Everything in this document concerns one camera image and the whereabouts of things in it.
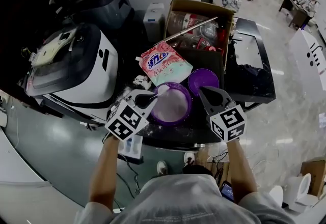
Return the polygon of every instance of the purple bowl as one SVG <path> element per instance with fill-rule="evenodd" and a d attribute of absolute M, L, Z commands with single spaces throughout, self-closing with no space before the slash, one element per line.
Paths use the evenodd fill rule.
<path fill-rule="evenodd" d="M 189 91 L 187 90 L 187 88 L 185 88 L 184 86 L 182 86 L 181 84 L 179 83 L 174 83 L 174 82 L 167 82 L 167 83 L 162 83 L 160 84 L 159 86 L 157 86 L 155 89 L 154 89 L 154 93 L 157 94 L 157 91 L 158 91 L 158 88 L 162 85 L 167 85 L 170 87 L 169 90 L 172 90 L 172 89 L 176 89 L 176 90 L 179 90 L 181 91 L 185 97 L 186 97 L 186 100 L 188 102 L 188 109 L 186 111 L 186 113 L 184 114 L 184 116 L 182 118 L 180 118 L 179 120 L 177 121 L 174 121 L 174 122 L 166 122 L 166 121 L 162 121 L 161 119 L 157 118 L 156 115 L 154 114 L 154 109 L 152 110 L 151 112 L 151 115 L 152 117 L 155 119 L 156 122 L 158 122 L 159 124 L 161 125 L 164 125 L 164 126 L 174 126 L 174 125 L 177 125 L 177 124 L 180 124 L 182 123 L 190 114 L 190 111 L 192 109 L 192 97 L 189 93 Z"/>
<path fill-rule="evenodd" d="M 189 89 L 199 96 L 199 87 L 220 87 L 218 77 L 210 70 L 200 68 L 192 72 L 188 78 Z"/>

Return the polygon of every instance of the shirt sleeve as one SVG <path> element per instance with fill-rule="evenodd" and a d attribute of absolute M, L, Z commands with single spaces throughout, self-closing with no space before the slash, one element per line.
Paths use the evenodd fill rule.
<path fill-rule="evenodd" d="M 248 194 L 240 201 L 239 206 L 254 213 L 262 224 L 295 224 L 267 193 Z"/>
<path fill-rule="evenodd" d="M 113 219 L 111 210 L 100 203 L 88 202 L 82 211 L 78 211 L 74 224 L 106 224 Z"/>

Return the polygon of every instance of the brown cardboard box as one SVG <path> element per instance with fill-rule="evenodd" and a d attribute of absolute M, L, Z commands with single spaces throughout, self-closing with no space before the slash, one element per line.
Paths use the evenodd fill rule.
<path fill-rule="evenodd" d="M 170 13 L 172 11 L 183 11 L 187 13 L 194 13 L 198 15 L 202 15 L 208 18 L 213 18 L 213 17 L 225 17 L 227 24 L 226 24 L 226 40 L 225 42 L 221 42 L 220 47 L 224 49 L 224 68 L 226 66 L 226 57 L 228 55 L 228 39 L 230 35 L 230 28 L 233 20 L 233 15 L 234 13 L 228 9 L 222 8 L 220 6 L 216 6 L 210 3 L 205 3 L 205 2 L 197 2 L 197 1 L 190 1 L 190 0 L 172 0 L 171 1 L 171 6 L 168 14 L 168 19 L 166 22 L 166 27 L 164 31 L 164 38 L 167 37 L 167 25 L 169 23 L 170 19 Z"/>
<path fill-rule="evenodd" d="M 311 174 L 311 183 L 308 194 L 320 197 L 324 187 L 324 178 L 326 175 L 326 158 L 315 158 L 305 161 L 301 165 L 302 175 Z"/>

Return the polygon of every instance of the white sneaker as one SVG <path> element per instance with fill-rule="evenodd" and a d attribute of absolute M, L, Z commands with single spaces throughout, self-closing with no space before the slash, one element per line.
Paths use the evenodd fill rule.
<path fill-rule="evenodd" d="M 193 152 L 184 153 L 183 161 L 184 161 L 184 166 L 194 165 L 194 163 L 195 163 L 195 154 Z"/>
<path fill-rule="evenodd" d="M 165 161 L 159 161 L 156 166 L 158 175 L 168 175 L 168 165 Z"/>

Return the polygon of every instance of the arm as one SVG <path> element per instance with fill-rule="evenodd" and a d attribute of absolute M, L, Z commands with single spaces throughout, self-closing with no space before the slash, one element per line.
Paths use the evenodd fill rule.
<path fill-rule="evenodd" d="M 256 192 L 257 186 L 239 140 L 227 143 L 231 169 L 231 183 L 237 203 L 249 193 Z"/>
<path fill-rule="evenodd" d="M 119 140 L 113 136 L 104 142 L 89 189 L 89 201 L 98 202 L 113 210 L 117 186 Z"/>

